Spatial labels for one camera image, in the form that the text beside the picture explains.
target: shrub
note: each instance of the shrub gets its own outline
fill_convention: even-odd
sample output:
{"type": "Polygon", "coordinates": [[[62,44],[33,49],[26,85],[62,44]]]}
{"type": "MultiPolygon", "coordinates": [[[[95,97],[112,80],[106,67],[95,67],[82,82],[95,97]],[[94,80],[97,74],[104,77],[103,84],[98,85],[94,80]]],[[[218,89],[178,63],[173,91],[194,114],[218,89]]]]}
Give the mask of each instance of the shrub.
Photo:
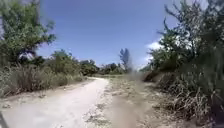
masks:
{"type": "Polygon", "coordinates": [[[35,66],[18,66],[0,70],[0,97],[32,92],[80,82],[81,75],[65,75],[35,66]]]}

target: dirt road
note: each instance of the dirt road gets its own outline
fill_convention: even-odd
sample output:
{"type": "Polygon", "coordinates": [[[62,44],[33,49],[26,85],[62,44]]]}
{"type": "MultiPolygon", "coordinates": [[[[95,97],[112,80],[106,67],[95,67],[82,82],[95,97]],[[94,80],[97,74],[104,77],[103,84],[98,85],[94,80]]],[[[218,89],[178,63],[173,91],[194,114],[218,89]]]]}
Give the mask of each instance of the dirt road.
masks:
{"type": "Polygon", "coordinates": [[[86,128],[84,116],[99,101],[108,84],[108,80],[95,78],[78,88],[10,105],[2,113],[9,128],[86,128]]]}

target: tree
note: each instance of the tree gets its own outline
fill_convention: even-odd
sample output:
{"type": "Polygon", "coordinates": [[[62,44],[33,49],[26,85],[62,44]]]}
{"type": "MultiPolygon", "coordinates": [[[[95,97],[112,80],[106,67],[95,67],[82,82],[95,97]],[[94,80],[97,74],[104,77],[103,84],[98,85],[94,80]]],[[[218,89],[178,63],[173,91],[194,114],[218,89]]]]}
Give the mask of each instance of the tree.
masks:
{"type": "Polygon", "coordinates": [[[105,75],[105,74],[115,75],[115,74],[122,74],[122,73],[124,73],[124,70],[121,68],[121,65],[120,64],[117,65],[115,63],[103,65],[99,71],[99,74],[102,74],[102,75],[105,75]]]}
{"type": "Polygon", "coordinates": [[[52,57],[46,60],[45,65],[55,73],[63,74],[79,74],[80,66],[78,60],[72,57],[72,54],[67,54],[65,50],[55,51],[52,57]]]}
{"type": "Polygon", "coordinates": [[[120,51],[120,60],[122,61],[122,65],[124,67],[125,72],[131,72],[132,71],[132,62],[131,62],[131,56],[130,52],[127,48],[121,49],[120,51]]]}
{"type": "Polygon", "coordinates": [[[208,0],[202,9],[198,1],[183,0],[174,8],[175,12],[165,9],[178,25],[168,28],[164,20],[162,47],[150,51],[156,71],[172,69],[159,85],[177,97],[175,107],[188,119],[219,114],[224,104],[224,1],[208,0]]]}
{"type": "Polygon", "coordinates": [[[36,56],[36,49],[55,39],[49,32],[53,22],[41,23],[39,3],[33,0],[23,4],[19,0],[0,3],[3,34],[0,38],[0,57],[11,64],[18,64],[21,55],[36,56]]]}
{"type": "Polygon", "coordinates": [[[81,73],[85,76],[92,76],[99,70],[99,68],[95,65],[94,60],[82,60],[79,63],[81,66],[81,73]]]}

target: sky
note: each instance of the sky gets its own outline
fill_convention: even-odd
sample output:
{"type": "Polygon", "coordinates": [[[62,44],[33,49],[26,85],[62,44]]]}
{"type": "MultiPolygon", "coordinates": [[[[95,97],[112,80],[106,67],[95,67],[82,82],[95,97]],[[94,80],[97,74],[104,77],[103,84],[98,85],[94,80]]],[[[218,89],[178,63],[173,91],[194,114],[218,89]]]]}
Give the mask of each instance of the sky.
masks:
{"type": "Polygon", "coordinates": [[[147,64],[148,46],[157,41],[167,17],[164,5],[172,0],[42,0],[41,15],[53,20],[57,40],[43,45],[38,54],[49,57],[64,49],[80,60],[93,59],[97,65],[118,63],[121,48],[128,48],[135,68],[147,64]]]}

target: dry grass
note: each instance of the dry grass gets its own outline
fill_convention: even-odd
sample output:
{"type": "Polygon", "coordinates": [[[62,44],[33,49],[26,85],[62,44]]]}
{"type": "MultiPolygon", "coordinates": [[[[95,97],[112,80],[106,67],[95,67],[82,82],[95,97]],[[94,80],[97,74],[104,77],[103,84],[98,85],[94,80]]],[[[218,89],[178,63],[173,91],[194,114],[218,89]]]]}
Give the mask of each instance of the dry grass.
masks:
{"type": "Polygon", "coordinates": [[[162,93],[151,89],[152,83],[116,78],[111,79],[111,83],[110,91],[116,99],[113,103],[117,113],[115,122],[120,127],[173,128],[180,125],[173,121],[172,114],[158,107],[159,103],[166,98],[162,93]]]}

